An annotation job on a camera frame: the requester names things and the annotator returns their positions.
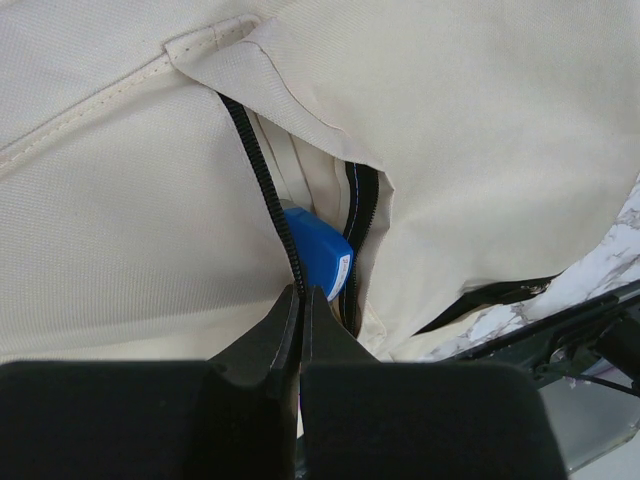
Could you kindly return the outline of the blue eraser box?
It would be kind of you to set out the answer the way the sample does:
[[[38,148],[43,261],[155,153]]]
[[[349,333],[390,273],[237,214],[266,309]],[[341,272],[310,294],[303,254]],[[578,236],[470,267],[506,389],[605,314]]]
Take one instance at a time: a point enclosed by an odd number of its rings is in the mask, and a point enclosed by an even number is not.
[[[280,203],[306,268],[308,284],[321,287],[327,301],[332,302],[343,291],[351,273],[355,257],[352,247],[315,214],[286,199]]]

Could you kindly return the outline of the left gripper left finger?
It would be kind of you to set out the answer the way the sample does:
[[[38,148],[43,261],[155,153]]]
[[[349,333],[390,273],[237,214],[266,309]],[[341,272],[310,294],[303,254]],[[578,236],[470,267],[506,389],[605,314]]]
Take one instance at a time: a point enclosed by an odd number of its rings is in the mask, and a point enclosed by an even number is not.
[[[300,301],[208,360],[20,361],[1,369],[5,479],[290,479]]]

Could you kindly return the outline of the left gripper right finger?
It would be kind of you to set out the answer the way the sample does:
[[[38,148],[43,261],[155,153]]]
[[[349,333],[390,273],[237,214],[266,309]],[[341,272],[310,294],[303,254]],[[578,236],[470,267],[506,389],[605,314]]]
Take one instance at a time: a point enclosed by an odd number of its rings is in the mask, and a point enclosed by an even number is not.
[[[301,412],[313,479],[559,479],[542,399],[492,363],[385,363],[308,291]]]

